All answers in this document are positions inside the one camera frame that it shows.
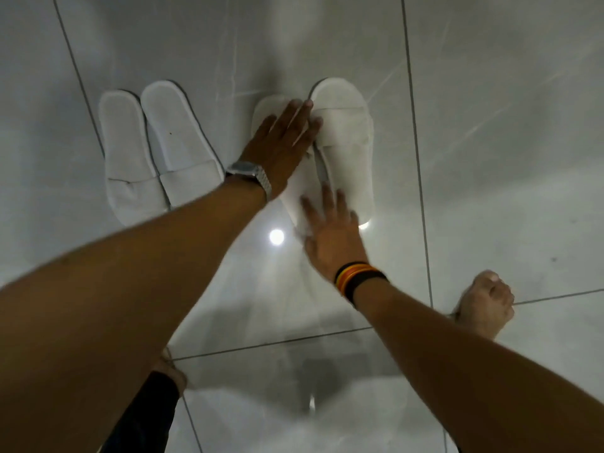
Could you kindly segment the black trouser leg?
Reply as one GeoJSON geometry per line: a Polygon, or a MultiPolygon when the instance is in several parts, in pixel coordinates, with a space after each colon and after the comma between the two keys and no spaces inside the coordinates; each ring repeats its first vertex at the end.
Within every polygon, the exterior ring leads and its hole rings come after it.
{"type": "Polygon", "coordinates": [[[99,453],[165,453],[179,399],[172,377],[150,373],[99,453]]]}

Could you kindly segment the white closed-toe slipper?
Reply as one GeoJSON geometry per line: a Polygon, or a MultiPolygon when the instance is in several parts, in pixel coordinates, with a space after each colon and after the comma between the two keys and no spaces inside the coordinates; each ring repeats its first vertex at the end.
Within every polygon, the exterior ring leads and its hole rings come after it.
{"type": "Polygon", "coordinates": [[[167,167],[159,179],[170,206],[186,205],[219,187],[224,169],[184,91],[172,81],[156,81],[145,87],[140,102],[167,167]]]}
{"type": "Polygon", "coordinates": [[[98,116],[106,194],[118,221],[133,227],[168,212],[138,98],[125,90],[106,91],[98,104],[98,116]]]}

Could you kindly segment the person's foot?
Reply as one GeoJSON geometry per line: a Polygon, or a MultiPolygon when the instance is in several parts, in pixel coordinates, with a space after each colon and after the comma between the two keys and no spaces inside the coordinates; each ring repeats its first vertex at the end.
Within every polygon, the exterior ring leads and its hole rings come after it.
{"type": "Polygon", "coordinates": [[[185,373],[178,369],[174,364],[168,347],[162,350],[160,358],[153,367],[153,371],[169,377],[175,383],[179,396],[183,397],[188,386],[188,378],[185,373]]]}
{"type": "Polygon", "coordinates": [[[514,317],[515,296],[493,271],[480,272],[461,296],[454,321],[460,327],[494,341],[514,317]]]}

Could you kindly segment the person's left forearm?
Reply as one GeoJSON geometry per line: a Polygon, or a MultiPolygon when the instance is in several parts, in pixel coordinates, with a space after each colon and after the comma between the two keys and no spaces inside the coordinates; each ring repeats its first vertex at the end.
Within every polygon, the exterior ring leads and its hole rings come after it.
{"type": "Polygon", "coordinates": [[[0,453],[96,453],[265,205],[232,176],[0,289],[0,453]]]}

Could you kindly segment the person's right foot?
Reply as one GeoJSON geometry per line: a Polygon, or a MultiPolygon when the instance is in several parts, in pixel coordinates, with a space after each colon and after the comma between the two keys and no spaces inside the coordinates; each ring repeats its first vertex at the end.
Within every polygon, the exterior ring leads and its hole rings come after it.
{"type": "Polygon", "coordinates": [[[494,341],[514,317],[515,296],[493,271],[480,272],[461,296],[454,321],[460,327],[494,341]]]}

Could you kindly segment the person's right forearm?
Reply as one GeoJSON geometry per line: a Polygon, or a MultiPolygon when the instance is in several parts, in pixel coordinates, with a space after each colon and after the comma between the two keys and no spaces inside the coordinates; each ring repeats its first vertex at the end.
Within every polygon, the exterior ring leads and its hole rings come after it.
{"type": "Polygon", "coordinates": [[[604,453],[604,405],[387,280],[354,303],[463,453],[604,453]]]}

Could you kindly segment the silver metal wristwatch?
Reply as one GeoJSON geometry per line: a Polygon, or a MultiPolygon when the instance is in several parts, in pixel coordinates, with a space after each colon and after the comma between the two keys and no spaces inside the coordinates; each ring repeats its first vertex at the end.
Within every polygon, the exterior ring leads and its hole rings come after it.
{"type": "Polygon", "coordinates": [[[266,202],[271,201],[273,192],[272,185],[265,170],[259,164],[238,160],[226,169],[226,176],[238,176],[246,181],[255,182],[263,190],[266,202]]]}

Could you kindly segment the person's left hand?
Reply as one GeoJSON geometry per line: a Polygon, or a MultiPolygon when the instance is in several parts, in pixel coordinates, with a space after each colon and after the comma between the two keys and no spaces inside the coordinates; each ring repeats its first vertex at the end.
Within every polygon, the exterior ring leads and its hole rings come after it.
{"type": "Polygon", "coordinates": [[[295,109],[303,102],[299,99],[290,100],[282,114],[277,117],[268,136],[264,139],[255,139],[254,135],[239,158],[239,160],[253,162],[263,167],[272,185],[271,201],[284,191],[289,178],[322,127],[322,118],[311,118],[310,115],[308,129],[302,136],[288,136],[288,125],[294,116],[295,109]]]}

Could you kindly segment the person's right hand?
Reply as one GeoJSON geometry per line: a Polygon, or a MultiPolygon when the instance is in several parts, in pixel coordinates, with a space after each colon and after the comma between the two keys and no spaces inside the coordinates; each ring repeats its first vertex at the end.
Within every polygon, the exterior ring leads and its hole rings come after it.
{"type": "Polygon", "coordinates": [[[351,232],[350,212],[342,190],[333,192],[336,205],[336,219],[326,221],[322,206],[317,211],[309,199],[301,197],[301,205],[316,241],[317,261],[310,263],[328,282],[334,283],[338,269],[347,263],[361,261],[368,263],[368,256],[361,235],[351,232]]]}

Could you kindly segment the white open-toe slipper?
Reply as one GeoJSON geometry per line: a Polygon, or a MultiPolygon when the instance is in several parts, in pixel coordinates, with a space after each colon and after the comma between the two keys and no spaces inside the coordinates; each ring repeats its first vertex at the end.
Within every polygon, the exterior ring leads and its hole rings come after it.
{"type": "Polygon", "coordinates": [[[340,77],[317,82],[310,93],[314,114],[322,121],[315,140],[328,180],[344,192],[361,229],[373,217],[374,122],[368,104],[351,82],[340,77]]]}
{"type": "MultiPolygon", "coordinates": [[[[251,119],[251,136],[254,136],[263,120],[270,116],[279,117],[290,98],[285,95],[269,95],[262,98],[255,106],[251,119]]],[[[295,235],[302,241],[311,235],[312,231],[307,222],[306,214],[301,205],[301,197],[305,196],[312,202],[313,207],[320,211],[322,205],[322,183],[316,166],[314,146],[307,149],[296,170],[289,178],[288,185],[280,195],[280,200],[288,212],[295,235]]]]}

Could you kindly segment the black wristband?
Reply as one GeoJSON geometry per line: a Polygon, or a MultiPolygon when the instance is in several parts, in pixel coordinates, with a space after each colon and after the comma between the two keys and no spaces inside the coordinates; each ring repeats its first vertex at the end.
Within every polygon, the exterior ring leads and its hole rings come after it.
{"type": "Polygon", "coordinates": [[[357,310],[357,306],[355,303],[355,292],[356,290],[364,284],[366,281],[380,279],[388,281],[388,278],[384,273],[378,271],[374,268],[363,268],[358,269],[355,272],[351,272],[350,275],[347,275],[347,278],[343,280],[341,284],[341,293],[343,296],[349,301],[349,303],[357,310]]]}

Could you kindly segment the person's left foot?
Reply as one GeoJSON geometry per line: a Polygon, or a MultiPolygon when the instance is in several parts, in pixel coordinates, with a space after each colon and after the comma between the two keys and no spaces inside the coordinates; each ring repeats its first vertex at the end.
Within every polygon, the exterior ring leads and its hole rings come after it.
{"type": "Polygon", "coordinates": [[[175,383],[179,396],[183,397],[188,386],[188,378],[185,373],[178,369],[174,364],[168,347],[162,350],[160,358],[153,367],[153,371],[169,377],[175,383]]]}

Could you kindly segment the striped orange yellow wristband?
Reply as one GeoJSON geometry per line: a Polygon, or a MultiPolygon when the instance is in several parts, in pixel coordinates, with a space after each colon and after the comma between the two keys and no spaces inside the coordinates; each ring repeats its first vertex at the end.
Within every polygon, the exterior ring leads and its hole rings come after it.
{"type": "Polygon", "coordinates": [[[380,270],[369,263],[354,261],[352,263],[344,264],[338,269],[334,278],[334,285],[344,297],[351,297],[351,294],[347,294],[347,292],[350,291],[349,285],[355,277],[365,273],[377,274],[376,276],[378,278],[384,277],[380,270]]]}

